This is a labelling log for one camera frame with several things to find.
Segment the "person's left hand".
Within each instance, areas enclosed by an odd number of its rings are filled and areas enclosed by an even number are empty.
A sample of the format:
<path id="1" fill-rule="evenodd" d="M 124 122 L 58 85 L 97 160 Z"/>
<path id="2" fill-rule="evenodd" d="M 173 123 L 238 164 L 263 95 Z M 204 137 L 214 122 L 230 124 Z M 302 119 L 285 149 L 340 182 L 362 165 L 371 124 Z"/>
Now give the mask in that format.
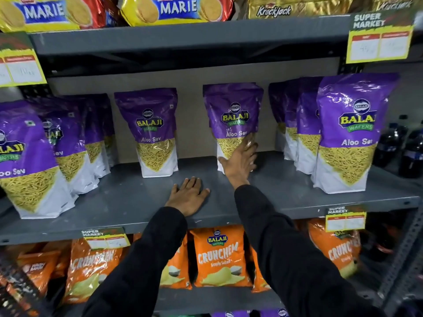
<path id="1" fill-rule="evenodd" d="M 170 198 L 165 203 L 165 207 L 172 207 L 180 211 L 185 217 L 191 216 L 198 212 L 203 204 L 198 202 L 198 194 L 203 190 L 208 189 L 204 188 L 202 180 L 198 177 L 195 177 L 195 192 L 193 194 L 188 194 L 185 192 L 185 179 L 182 184 L 178 185 L 178 192 L 174 198 Z"/>

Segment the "person's right hand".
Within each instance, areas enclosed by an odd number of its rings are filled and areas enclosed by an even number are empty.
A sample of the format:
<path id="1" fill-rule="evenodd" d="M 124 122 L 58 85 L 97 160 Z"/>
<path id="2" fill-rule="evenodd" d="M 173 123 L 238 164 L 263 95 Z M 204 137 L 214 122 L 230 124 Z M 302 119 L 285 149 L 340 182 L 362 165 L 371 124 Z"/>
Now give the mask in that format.
<path id="1" fill-rule="evenodd" d="M 253 134 L 248 134 L 230 157 L 231 169 L 223 169 L 234 190 L 250 184 L 248 177 L 250 172 L 256 168 L 257 147 L 258 144 L 253 141 Z"/>

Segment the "purple snack packet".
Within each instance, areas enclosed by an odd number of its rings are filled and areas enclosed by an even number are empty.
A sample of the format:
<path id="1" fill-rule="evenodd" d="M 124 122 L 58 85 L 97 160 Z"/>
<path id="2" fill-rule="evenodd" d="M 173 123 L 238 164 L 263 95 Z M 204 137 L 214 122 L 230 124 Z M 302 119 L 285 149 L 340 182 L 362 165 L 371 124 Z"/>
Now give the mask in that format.
<path id="1" fill-rule="evenodd" d="M 255 141 L 264 90 L 253 82 L 203 85 L 217 158 L 229 159 L 245 137 Z"/>

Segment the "person's right forearm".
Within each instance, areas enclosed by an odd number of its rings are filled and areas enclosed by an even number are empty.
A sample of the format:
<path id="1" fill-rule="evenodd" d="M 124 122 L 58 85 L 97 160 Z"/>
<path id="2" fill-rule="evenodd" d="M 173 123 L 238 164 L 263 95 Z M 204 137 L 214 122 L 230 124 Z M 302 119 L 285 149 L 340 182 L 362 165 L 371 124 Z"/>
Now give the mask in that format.
<path id="1" fill-rule="evenodd" d="M 291 317 L 386 317 L 258 188 L 238 186 L 234 197 L 259 270 Z"/>

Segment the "person's left forearm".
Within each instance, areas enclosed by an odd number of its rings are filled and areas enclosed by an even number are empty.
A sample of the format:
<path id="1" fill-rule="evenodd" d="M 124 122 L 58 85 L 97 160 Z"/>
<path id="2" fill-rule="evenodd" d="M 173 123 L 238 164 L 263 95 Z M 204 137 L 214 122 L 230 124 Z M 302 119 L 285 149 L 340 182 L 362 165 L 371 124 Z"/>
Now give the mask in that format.
<path id="1" fill-rule="evenodd" d="M 186 234 L 180 210 L 159 208 L 142 237 L 90 296 L 81 317 L 152 317 L 161 273 Z"/>

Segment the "grey metal shelving rack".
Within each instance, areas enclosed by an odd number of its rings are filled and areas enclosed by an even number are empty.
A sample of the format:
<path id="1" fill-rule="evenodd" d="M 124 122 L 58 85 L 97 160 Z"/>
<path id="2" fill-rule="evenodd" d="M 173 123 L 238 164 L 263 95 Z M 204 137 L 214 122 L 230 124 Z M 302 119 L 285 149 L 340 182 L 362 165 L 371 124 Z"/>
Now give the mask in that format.
<path id="1" fill-rule="evenodd" d="M 175 183 L 197 176 L 211 190 L 189 229 L 241 224 L 234 194 L 217 170 L 215 140 L 208 126 L 203 85 L 255 82 L 265 90 L 256 134 L 258 168 L 250 181 L 279 213 L 292 219 L 325 217 L 329 208 L 351 206 L 367 214 L 403 210 L 404 228 L 394 256 L 385 264 L 365 263 L 352 277 L 358 293 L 393 315 L 423 265 L 418 239 L 423 235 L 423 187 L 372 167 L 364 192 L 326 194 L 308 175 L 274 151 L 276 122 L 268 84 L 306 74 L 357 72 L 345 67 L 350 14 L 286 19 L 230 20 L 217 23 L 110 27 L 47 31 L 23 35 L 0 32 L 0 46 L 31 45 L 47 84 L 0 88 L 0 103 L 16 96 L 107 93 L 113 108 L 119 163 L 98 188 L 78 197 L 57 218 L 21 219 L 7 197 L 0 199 L 0 252 L 6 245 L 70 240 L 84 230 L 122 227 L 141 232 L 168 199 Z M 169 177 L 143 178 L 134 139 L 114 101 L 114 92 L 144 88 L 177 89 L 178 171 Z"/>

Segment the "row of orange chip packets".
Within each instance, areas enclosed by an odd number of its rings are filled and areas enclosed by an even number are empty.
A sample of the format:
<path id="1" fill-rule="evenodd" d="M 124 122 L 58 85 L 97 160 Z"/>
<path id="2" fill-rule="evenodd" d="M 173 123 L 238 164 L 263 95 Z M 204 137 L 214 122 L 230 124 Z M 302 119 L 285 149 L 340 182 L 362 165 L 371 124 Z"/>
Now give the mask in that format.
<path id="1" fill-rule="evenodd" d="M 357 271 L 361 251 L 357 230 L 326 232 L 321 219 L 312 219 L 305 230 L 313 245 L 337 267 L 343 278 Z M 191 230 L 162 270 L 160 287 L 191 290 L 189 255 L 195 254 L 197 288 L 252 287 L 254 293 L 271 289 L 258 267 L 257 252 L 252 246 L 245 250 L 244 233 L 240 225 Z M 16 245 L 9 247 L 8 252 L 42 295 L 46 294 L 50 280 L 66 276 L 62 302 L 81 304 L 129 250 L 126 237 L 111 241 L 122 241 L 126 247 L 94 250 L 87 240 L 77 239 Z"/>

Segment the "yellow price tag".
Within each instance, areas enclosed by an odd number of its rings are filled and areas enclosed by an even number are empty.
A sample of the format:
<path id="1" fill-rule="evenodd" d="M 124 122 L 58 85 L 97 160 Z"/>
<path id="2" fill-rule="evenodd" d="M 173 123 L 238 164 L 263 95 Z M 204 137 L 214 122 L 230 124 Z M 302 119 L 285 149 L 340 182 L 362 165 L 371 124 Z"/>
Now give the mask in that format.
<path id="1" fill-rule="evenodd" d="M 131 245 L 123 227 L 85 229 L 81 234 L 92 250 L 121 249 Z"/>
<path id="2" fill-rule="evenodd" d="M 46 83 L 41 64 L 27 33 L 0 31 L 0 88 Z"/>
<path id="3" fill-rule="evenodd" d="M 346 205 L 325 210 L 325 231 L 350 231 L 365 229 L 367 212 L 362 205 Z"/>
<path id="4" fill-rule="evenodd" d="M 408 8 L 351 14 L 346 63 L 406 59 L 416 13 Z"/>

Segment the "row of purple snack packets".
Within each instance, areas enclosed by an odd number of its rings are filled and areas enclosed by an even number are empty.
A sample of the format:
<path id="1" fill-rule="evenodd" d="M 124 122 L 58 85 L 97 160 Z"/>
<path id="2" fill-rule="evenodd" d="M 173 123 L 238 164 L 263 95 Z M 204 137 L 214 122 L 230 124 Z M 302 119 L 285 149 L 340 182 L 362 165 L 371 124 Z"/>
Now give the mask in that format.
<path id="1" fill-rule="evenodd" d="M 327 194 L 362 192 L 397 74 L 306 77 L 271 83 L 282 112 L 285 159 Z M 140 164 L 139 177 L 178 171 L 176 88 L 114 93 Z M 0 104 L 0 189 L 22 219 L 56 218 L 108 175 L 107 94 Z M 96 173 L 96 162 L 105 166 Z"/>

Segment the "yellow biscuit packet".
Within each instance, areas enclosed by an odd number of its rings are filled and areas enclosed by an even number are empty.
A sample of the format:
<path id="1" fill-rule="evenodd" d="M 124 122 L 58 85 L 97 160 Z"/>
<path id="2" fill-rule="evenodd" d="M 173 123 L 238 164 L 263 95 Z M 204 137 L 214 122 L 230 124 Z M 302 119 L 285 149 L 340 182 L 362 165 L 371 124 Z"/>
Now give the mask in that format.
<path id="1" fill-rule="evenodd" d="M 120 12 L 130 26 L 221 22 L 231 18 L 234 0 L 122 0 Z"/>
<path id="2" fill-rule="evenodd" d="M 105 26 L 102 0 L 0 0 L 2 32 L 33 33 Z"/>

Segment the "dark soda bottle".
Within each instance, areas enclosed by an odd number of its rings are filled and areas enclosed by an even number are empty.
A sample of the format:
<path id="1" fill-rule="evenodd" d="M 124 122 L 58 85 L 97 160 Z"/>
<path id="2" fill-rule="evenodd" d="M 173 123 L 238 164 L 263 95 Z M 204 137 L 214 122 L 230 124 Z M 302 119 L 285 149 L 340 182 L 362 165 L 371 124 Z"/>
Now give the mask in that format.
<path id="1" fill-rule="evenodd" d="M 413 131 L 406 141 L 398 174 L 408 179 L 418 179 L 423 176 L 423 127 Z"/>
<path id="2" fill-rule="evenodd" d="M 402 140 L 406 138 L 407 133 L 408 133 L 408 130 L 409 130 L 409 127 L 408 127 L 408 115 L 401 114 L 399 116 L 399 120 L 398 120 L 397 132 L 399 134 L 399 137 Z"/>
<path id="3" fill-rule="evenodd" d="M 395 157 L 401 145 L 401 134 L 398 123 L 392 122 L 388 129 L 380 136 L 373 155 L 374 166 L 386 167 Z"/>

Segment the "gold cracker packet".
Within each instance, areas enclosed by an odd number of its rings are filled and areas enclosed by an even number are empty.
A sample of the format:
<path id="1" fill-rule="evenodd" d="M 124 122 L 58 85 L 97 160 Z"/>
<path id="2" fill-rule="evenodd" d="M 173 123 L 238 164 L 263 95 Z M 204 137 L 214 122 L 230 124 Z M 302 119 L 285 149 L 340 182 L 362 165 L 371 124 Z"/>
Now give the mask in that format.
<path id="1" fill-rule="evenodd" d="M 372 0 L 371 11 L 416 9 L 423 11 L 423 0 Z"/>
<path id="2" fill-rule="evenodd" d="M 247 0 L 248 19 L 342 15 L 353 0 Z"/>

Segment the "red and blue biscuit packet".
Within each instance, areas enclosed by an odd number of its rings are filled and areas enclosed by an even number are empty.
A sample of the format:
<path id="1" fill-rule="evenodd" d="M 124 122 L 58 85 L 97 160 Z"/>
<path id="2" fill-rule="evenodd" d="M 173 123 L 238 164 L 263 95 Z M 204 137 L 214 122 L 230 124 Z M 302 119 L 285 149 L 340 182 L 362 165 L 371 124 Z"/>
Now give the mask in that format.
<path id="1" fill-rule="evenodd" d="M 83 29 L 124 26 L 118 0 L 82 0 L 84 12 L 78 25 Z"/>

